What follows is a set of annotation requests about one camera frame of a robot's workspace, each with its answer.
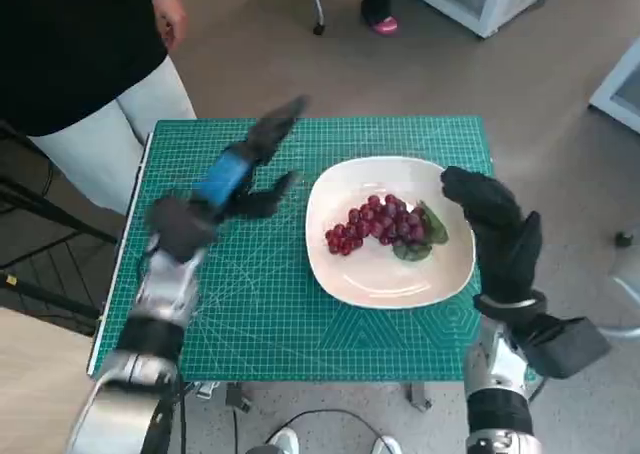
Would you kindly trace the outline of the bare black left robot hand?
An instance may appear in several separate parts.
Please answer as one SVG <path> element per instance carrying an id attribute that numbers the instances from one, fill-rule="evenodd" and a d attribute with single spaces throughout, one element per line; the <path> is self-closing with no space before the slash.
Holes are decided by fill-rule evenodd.
<path id="1" fill-rule="evenodd" d="M 308 97 L 300 95 L 265 114 L 248 130 L 244 140 L 227 146 L 207 170 L 193 197 L 207 203 L 218 222 L 231 217 L 261 219 L 275 214 L 296 173 L 289 171 L 270 188 L 258 191 L 253 189 L 253 177 L 257 169 L 271 162 L 308 103 Z"/>

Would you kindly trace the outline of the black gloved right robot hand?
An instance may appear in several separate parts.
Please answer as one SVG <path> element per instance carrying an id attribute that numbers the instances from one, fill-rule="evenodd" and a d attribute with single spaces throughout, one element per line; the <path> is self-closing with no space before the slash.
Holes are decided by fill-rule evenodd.
<path id="1" fill-rule="evenodd" d="M 484 174 L 450 166 L 440 179 L 474 232 L 481 293 L 502 304 L 530 299 L 542 248 L 540 214 L 523 214 L 514 194 Z"/>

